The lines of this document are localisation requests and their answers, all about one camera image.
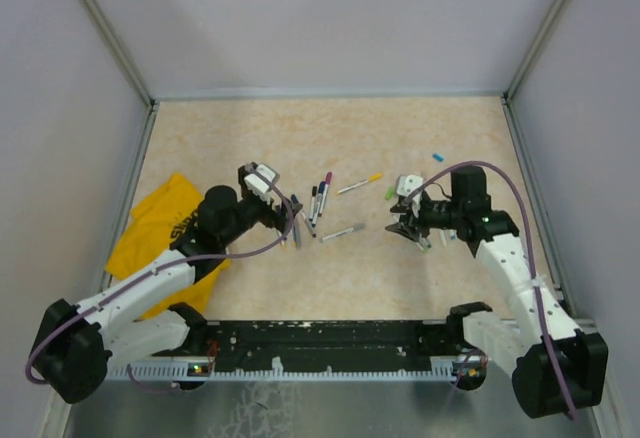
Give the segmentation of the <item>grey cap marker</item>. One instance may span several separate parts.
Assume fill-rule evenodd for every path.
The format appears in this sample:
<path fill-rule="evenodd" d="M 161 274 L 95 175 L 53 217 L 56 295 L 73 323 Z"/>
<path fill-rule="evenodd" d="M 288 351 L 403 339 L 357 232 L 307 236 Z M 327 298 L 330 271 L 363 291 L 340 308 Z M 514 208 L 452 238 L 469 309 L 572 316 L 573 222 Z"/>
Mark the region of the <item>grey cap marker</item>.
<path fill-rule="evenodd" d="M 348 235 L 348 234 L 351 234 L 351 233 L 355 233 L 355 232 L 361 231 L 361 230 L 363 230 L 365 228 L 365 226 L 366 225 L 364 223 L 355 224 L 355 225 L 353 225 L 351 227 L 348 227 L 346 229 L 343 229 L 343 230 L 328 234 L 326 236 L 323 236 L 322 238 L 320 238 L 320 242 L 321 243 L 326 243 L 327 241 L 330 241 L 330 240 L 333 240 L 333 239 L 336 239 L 336 238 L 339 238 L 339 237 L 342 237 L 342 236 L 345 236 L 345 235 Z"/>

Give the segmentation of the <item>yellow cap white marker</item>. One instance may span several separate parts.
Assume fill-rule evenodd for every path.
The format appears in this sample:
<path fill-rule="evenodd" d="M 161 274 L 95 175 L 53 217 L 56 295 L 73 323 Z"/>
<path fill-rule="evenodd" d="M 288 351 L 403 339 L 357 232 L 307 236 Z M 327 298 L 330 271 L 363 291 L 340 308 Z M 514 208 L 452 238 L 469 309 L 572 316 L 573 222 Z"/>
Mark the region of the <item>yellow cap white marker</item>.
<path fill-rule="evenodd" d="M 336 192 L 336 195 L 342 195 L 342 194 L 345 194 L 347 192 L 353 191 L 353 190 L 355 190 L 357 188 L 360 188 L 360 187 L 362 187 L 364 185 L 367 185 L 369 183 L 375 182 L 375 181 L 381 179 L 383 176 L 384 175 L 382 173 L 377 173 L 377 174 L 371 175 L 371 176 L 369 176 L 369 177 L 367 177 L 367 178 L 365 178 L 363 180 L 360 180 L 358 182 L 355 182 L 353 184 L 350 184 L 350 185 L 348 185 L 346 187 L 343 187 L 343 188 L 339 189 Z"/>

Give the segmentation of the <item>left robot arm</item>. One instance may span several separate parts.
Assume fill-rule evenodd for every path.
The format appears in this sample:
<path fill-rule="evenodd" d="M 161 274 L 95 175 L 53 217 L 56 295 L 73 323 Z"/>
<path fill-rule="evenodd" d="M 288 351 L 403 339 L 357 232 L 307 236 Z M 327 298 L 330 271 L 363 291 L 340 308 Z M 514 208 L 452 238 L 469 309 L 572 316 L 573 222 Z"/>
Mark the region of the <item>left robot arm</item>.
<path fill-rule="evenodd" d="M 48 385 L 68 404 L 93 394 L 116 369 L 159 352 L 194 355 L 208 342 L 201 313 L 178 302 L 143 315 L 170 295 L 204 279 L 228 259 L 228 247 L 256 224 L 286 235 L 301 211 L 276 188 L 209 189 L 186 229 L 168 249 L 119 284 L 76 304 L 64 299 L 44 312 L 24 368 L 26 379 Z"/>

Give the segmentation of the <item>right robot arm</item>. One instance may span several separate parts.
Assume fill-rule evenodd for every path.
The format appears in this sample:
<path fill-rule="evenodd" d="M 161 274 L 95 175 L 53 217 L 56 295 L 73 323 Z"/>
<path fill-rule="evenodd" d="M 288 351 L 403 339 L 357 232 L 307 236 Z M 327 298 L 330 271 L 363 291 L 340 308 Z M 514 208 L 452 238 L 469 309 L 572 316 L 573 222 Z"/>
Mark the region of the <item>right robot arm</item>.
<path fill-rule="evenodd" d="M 527 416 L 573 418 L 602 401 L 608 346 L 600 334 L 583 330 L 537 273 L 530 224 L 517 226 L 508 212 L 493 208 L 488 170 L 511 180 L 491 163 L 461 162 L 444 171 L 451 192 L 443 200 L 430 198 L 430 183 L 420 176 L 399 176 L 398 202 L 390 210 L 397 220 L 386 229 L 414 243 L 434 229 L 447 230 L 467 245 L 500 288 L 517 326 L 510 328 L 482 302 L 459 305 L 447 318 L 448 345 L 461 354 L 476 349 L 493 361 L 510 377 Z"/>

